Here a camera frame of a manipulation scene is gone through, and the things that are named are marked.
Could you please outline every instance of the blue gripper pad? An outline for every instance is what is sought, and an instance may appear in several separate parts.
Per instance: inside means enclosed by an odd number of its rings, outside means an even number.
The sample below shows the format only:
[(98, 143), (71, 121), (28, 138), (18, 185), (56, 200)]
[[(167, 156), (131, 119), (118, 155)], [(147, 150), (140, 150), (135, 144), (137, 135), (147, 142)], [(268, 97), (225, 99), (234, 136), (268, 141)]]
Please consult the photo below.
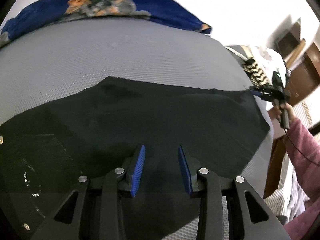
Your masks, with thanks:
[(191, 174), (181, 146), (179, 146), (178, 159), (185, 190), (189, 195), (191, 195)]
[(249, 90), (251, 94), (253, 94), (254, 96), (257, 97), (261, 97), (263, 95), (263, 93), (259, 92), (259, 91), (254, 91), (254, 90)]
[(132, 173), (132, 186), (131, 186), (131, 196), (134, 197), (139, 189), (140, 179), (142, 175), (144, 159), (146, 155), (146, 150), (144, 145), (141, 146), (139, 155), (137, 157), (136, 165)]

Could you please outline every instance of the wooden door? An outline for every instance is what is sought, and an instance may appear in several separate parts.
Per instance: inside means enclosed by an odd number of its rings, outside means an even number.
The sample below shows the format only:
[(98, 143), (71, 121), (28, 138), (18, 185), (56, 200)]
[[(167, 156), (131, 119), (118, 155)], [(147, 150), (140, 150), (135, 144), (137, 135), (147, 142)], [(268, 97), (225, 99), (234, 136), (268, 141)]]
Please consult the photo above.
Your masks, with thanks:
[(286, 89), (290, 91), (289, 104), (294, 106), (311, 94), (320, 84), (320, 77), (311, 60), (305, 60), (296, 67), (291, 74), (290, 82)]
[(281, 167), (286, 153), (282, 137), (273, 141), (271, 158), (268, 167), (268, 175), (263, 198), (269, 197), (279, 185)]

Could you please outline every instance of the wooden cabinet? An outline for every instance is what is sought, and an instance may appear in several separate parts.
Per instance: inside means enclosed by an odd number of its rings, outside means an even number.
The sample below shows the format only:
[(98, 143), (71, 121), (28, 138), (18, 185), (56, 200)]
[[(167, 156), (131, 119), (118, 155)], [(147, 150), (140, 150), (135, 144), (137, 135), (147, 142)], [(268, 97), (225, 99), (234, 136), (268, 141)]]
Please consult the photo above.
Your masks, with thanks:
[(291, 73), (286, 89), (290, 91), (289, 104), (294, 106), (320, 85), (320, 51), (313, 43), (304, 55), (303, 62)]
[(280, 180), (282, 160), (286, 153), (282, 137), (273, 141), (271, 158), (268, 167), (266, 187), (263, 198), (269, 197), (277, 188)]

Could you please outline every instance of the white wall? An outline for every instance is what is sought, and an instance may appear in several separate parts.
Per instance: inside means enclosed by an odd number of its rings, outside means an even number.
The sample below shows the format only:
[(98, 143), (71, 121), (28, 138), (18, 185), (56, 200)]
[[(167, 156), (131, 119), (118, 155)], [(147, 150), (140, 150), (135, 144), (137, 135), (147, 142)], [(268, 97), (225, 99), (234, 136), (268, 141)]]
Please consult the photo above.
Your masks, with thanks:
[[(6, 19), (37, 0), (17, 0)], [(271, 46), (274, 36), (301, 17), (301, 37), (309, 46), (319, 21), (305, 0), (175, 0), (212, 26), (212, 37), (224, 45)]]
[(316, 33), (314, 43), (318, 47), (318, 49), (320, 50), (320, 26), (319, 26), (318, 31)]

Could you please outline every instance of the blue blanket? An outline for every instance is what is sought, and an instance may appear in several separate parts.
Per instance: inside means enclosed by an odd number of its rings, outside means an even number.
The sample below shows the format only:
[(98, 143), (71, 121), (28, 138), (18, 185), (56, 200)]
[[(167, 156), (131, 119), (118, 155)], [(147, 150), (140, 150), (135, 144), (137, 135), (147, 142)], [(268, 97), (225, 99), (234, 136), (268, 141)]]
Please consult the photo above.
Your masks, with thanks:
[(39, 0), (6, 22), (0, 47), (48, 24), (90, 17), (139, 17), (206, 35), (211, 27), (173, 0)]

